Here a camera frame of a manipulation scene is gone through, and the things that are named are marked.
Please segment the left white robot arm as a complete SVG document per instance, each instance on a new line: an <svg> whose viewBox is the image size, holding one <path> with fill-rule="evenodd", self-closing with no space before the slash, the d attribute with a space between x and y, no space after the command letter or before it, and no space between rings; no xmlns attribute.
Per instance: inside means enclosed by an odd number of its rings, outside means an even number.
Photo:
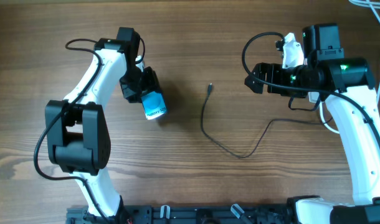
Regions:
<svg viewBox="0 0 380 224"><path fill-rule="evenodd" d="M34 167L39 166L43 141L51 163L75 180L88 203L83 220L93 223L128 222L121 195L114 189L107 164L111 139L105 107L116 84L129 103L140 103L148 120L168 112L156 72L144 64L138 50L144 40L133 28L120 27L116 38L94 41L88 70L63 100L50 100L45 107L45 130L34 150Z"/></svg>

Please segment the blue Galaxy smartphone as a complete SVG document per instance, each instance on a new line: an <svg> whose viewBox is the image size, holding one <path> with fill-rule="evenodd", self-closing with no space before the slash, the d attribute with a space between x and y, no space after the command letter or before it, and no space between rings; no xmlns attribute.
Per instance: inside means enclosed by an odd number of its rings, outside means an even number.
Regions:
<svg viewBox="0 0 380 224"><path fill-rule="evenodd" d="M168 112L162 89L161 93L153 91L147 95L141 94L141 103L147 120L158 119Z"/></svg>

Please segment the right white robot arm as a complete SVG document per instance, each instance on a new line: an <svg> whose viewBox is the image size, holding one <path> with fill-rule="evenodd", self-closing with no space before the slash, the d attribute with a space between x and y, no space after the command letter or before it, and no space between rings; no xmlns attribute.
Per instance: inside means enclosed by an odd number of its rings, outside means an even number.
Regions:
<svg viewBox="0 0 380 224"><path fill-rule="evenodd" d="M282 64L258 63L247 69L245 84L255 93L268 91L290 98L316 92L330 112L348 161L353 203L321 197L287 200L287 223L380 223L380 115L374 76L364 58L347 58L338 26L304 28L302 42L293 34L276 43Z"/></svg>

